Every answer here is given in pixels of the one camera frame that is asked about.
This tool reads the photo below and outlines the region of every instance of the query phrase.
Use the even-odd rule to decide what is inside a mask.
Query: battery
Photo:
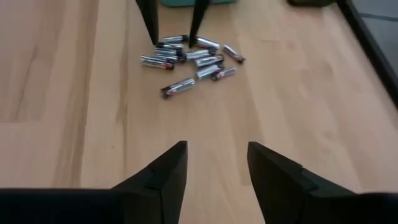
[[[238,71],[238,69],[235,67],[229,68],[229,69],[212,74],[211,79],[213,81],[218,81],[222,78],[226,78],[226,77],[230,77],[231,75],[235,75],[237,71]]]
[[[172,58],[167,58],[167,57],[161,57],[160,55],[156,55],[154,57],[150,57],[150,56],[141,56],[141,60],[157,60],[160,62],[168,62],[168,63],[175,63],[175,60],[173,60]]]
[[[224,44],[223,51],[239,63],[243,63],[246,60],[242,55],[238,54],[232,47],[226,44]]]
[[[178,50],[178,49],[183,49],[184,45],[183,44],[170,44],[170,43],[163,43],[163,42],[158,42],[156,44],[156,47],[158,48],[162,48],[162,49],[174,49],[174,50]]]
[[[209,65],[207,67],[201,68],[197,71],[197,78],[199,80],[209,78],[214,73],[218,73],[224,69],[224,65],[222,63],[216,63],[214,65]]]
[[[187,52],[187,60],[195,60],[202,57],[214,56],[216,54],[216,49],[206,49],[206,50],[196,50],[193,52]]]
[[[165,87],[160,90],[160,94],[163,98],[167,99],[171,96],[176,95],[177,93],[181,93],[182,91],[189,90],[195,86],[195,80],[193,78],[188,78],[186,80],[182,80],[178,83],[174,83],[168,87]]]
[[[215,56],[204,57],[204,58],[199,58],[199,59],[195,60],[195,63],[198,67],[211,65],[216,62],[224,62],[224,55],[218,54]]]
[[[183,57],[184,53],[182,52],[182,49],[175,50],[175,49],[163,49],[163,48],[158,48],[155,47],[155,54],[156,55],[171,55],[171,56],[179,56]]]
[[[162,68],[162,69],[166,69],[166,70],[174,70],[174,63],[170,63],[168,61],[161,61],[159,59],[152,60],[152,59],[147,58],[146,56],[144,56],[144,57],[141,56],[141,63],[143,65],[146,65],[149,67]]]
[[[188,35],[177,35],[177,36],[170,36],[170,37],[163,37],[163,43],[184,43],[187,42],[189,39]]]
[[[196,46],[198,47],[202,47],[202,48],[213,48],[218,50],[220,47],[220,44],[217,42],[214,42],[212,40],[206,39],[206,38],[202,38],[202,37],[196,37]]]
[[[179,57],[179,56],[176,56],[176,55],[162,55],[162,54],[156,54],[156,57],[157,57],[157,58],[164,59],[164,60],[171,61],[171,62],[173,62],[173,63],[175,63],[175,62],[184,63],[184,62],[187,61],[187,58],[184,57],[184,56]]]

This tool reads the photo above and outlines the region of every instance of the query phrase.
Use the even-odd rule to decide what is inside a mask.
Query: wooden tabletop
[[[160,36],[191,17],[160,6]],[[180,223],[263,223],[248,141],[351,190],[398,191],[398,112],[336,6],[211,6],[200,35],[247,61],[167,101],[195,67],[141,66],[135,1],[0,0],[0,30],[1,187],[109,188],[187,140]]]

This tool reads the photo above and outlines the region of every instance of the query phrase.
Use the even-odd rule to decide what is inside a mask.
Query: light wood surface
[[[191,17],[161,6],[160,35]],[[200,35],[247,61],[167,101],[195,68],[141,66],[153,46],[134,1],[0,0],[0,30],[0,187],[112,187],[187,140],[180,223],[264,223],[248,141],[351,190],[398,191],[398,112],[336,6],[211,6]]]

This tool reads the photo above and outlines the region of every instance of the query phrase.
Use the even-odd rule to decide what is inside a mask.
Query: wooden table
[[[160,35],[191,16],[160,7]],[[351,190],[398,191],[398,112],[336,6],[211,6],[200,35],[248,60],[167,101],[195,68],[141,66],[134,1],[0,0],[0,30],[1,187],[112,187],[187,140],[180,223],[263,223],[248,141]]]

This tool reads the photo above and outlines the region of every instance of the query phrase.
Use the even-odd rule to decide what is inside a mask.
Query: pile of batteries
[[[196,79],[211,78],[218,81],[222,78],[236,74],[237,68],[224,67],[224,55],[217,54],[220,44],[202,37],[197,37],[195,45],[203,48],[191,52],[184,52],[184,43],[188,41],[187,35],[164,37],[162,42],[155,45],[155,56],[141,56],[141,63],[155,68],[174,70],[176,63],[194,61],[198,67]],[[231,56],[235,61],[243,63],[245,58],[234,51],[230,46],[223,46],[223,52]],[[177,93],[189,90],[195,86],[195,78],[188,78],[160,90],[163,98],[167,99]]]

